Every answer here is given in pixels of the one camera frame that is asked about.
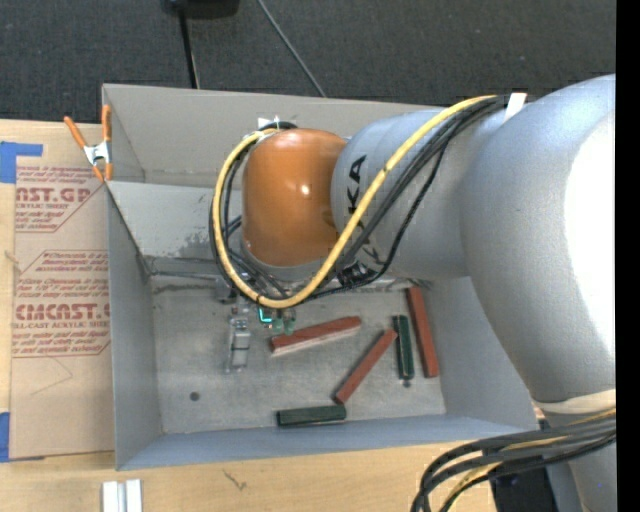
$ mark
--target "cardboard sheet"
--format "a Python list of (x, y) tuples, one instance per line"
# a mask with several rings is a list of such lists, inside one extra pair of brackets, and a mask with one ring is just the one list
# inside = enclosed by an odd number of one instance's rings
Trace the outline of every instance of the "cardboard sheet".
[(15, 185), (0, 182), (0, 414), (9, 410)]
[[(100, 126), (80, 129), (89, 144), (102, 137)], [(41, 146), (41, 156), (18, 152), (15, 199), (2, 196), (3, 218), (15, 226), (13, 247), (0, 255), (12, 292), (4, 296), (13, 296), (11, 346), (6, 322), (0, 346), (5, 361), (11, 353), (9, 457), (110, 450), (105, 188), (63, 123), (3, 120), (0, 141)]]

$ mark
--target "red stick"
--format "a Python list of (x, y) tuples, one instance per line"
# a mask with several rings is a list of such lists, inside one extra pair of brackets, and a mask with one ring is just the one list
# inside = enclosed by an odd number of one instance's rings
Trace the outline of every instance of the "red stick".
[(350, 336), (360, 329), (362, 321), (358, 316), (346, 316), (323, 324), (298, 329), (293, 334), (281, 334), (271, 339), (273, 355), (292, 352), (327, 341), (335, 341)]
[(409, 303), (409, 311), (413, 320), (413, 329), (416, 332), (418, 352), (420, 352), (424, 376), (427, 378), (437, 377), (440, 374), (438, 356), (433, 344), (433, 336), (431, 336), (427, 310), (424, 306), (424, 298), (420, 287), (413, 286), (407, 290), (407, 302)]
[(338, 404), (344, 404), (353, 392), (358, 388), (367, 374), (375, 366), (382, 354), (386, 352), (393, 341), (398, 337), (397, 333), (388, 329), (367, 351), (358, 366), (351, 372), (347, 380), (340, 386), (333, 399)]

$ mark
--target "black object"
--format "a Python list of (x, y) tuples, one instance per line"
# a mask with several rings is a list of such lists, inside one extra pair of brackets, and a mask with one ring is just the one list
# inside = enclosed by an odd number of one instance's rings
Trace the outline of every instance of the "black object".
[[(441, 512), (449, 511), (460, 493), (480, 482), (501, 479), (500, 485), (509, 489), (522, 481), (522, 473), (544, 469), (552, 464), (565, 463), (615, 442), (616, 413), (615, 409), (612, 409), (606, 414), (594, 416), (581, 423), (501, 435), (465, 443), (443, 453), (429, 464), (422, 476), (420, 491), (413, 501), (411, 510), (431, 512), (429, 494), (445, 480), (455, 475), (470, 470), (479, 471), (475, 478), (467, 478), (466, 482), (447, 498), (445, 504), (439, 509)], [(461, 462), (451, 464), (455, 459), (471, 455), (474, 452), (480, 452), (482, 455), (467, 457)], [(503, 478), (512, 475), (518, 475), (518, 477), (515, 479)], [(548, 482), (545, 485), (546, 489), (550, 491)], [(496, 502), (503, 497), (503, 494), (496, 493)], [(527, 503), (527, 501), (518, 501), (518, 504), (523, 503)], [(549, 506), (555, 506), (553, 499), (551, 501), (548, 499), (538, 500), (534, 510), (551, 512), (548, 509)]]
[(240, 0), (162, 0), (169, 14), (191, 19), (226, 18), (238, 12)]
[(301, 409), (287, 409), (276, 413), (278, 425), (281, 427), (334, 423), (343, 421), (346, 417), (347, 410), (344, 405), (304, 407)]
[(396, 339), (398, 377), (404, 381), (405, 385), (408, 385), (409, 381), (415, 377), (409, 319), (405, 315), (395, 315), (393, 317), (393, 328), (398, 333), (398, 338)]
[(528, 512), (532, 503), (537, 512), (558, 512), (546, 468), (496, 478), (491, 490), (498, 512)]

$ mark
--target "cardboard box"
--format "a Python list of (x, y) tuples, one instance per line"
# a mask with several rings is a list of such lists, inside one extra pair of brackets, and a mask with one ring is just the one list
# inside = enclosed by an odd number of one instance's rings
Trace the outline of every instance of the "cardboard box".
[(113, 449), (105, 189), (63, 123), (2, 120), (0, 141), (9, 457)]
[(258, 118), (348, 137), (428, 107), (106, 85), (114, 181), (107, 198), (116, 461), (122, 469), (373, 449), (536, 428), (531, 401), (469, 279), (424, 296), (440, 377), (402, 386), (382, 357), (338, 425), (280, 429), (278, 409), (330, 404), (348, 368), (407, 313), (402, 291), (350, 293), (297, 308), (298, 325), (358, 314), (352, 338), (273, 358), (251, 321), (249, 365), (226, 373), (230, 306), (208, 240), (217, 169)]

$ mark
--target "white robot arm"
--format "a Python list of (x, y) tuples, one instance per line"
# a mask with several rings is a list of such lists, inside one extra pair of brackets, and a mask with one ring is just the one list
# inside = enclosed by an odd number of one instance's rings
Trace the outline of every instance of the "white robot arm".
[[(213, 205), (221, 266), (240, 293), (276, 309), (335, 291), (334, 277), (349, 289), (384, 273), (470, 276), (552, 426), (615, 409), (615, 83), (576, 84), (515, 115), (494, 97), (405, 114), (347, 141), (274, 126), (227, 167), (256, 146), (243, 181), (243, 255), (272, 281), (302, 284), (270, 296), (234, 277), (224, 173)], [(617, 509), (615, 444), (572, 470), (585, 510)]]

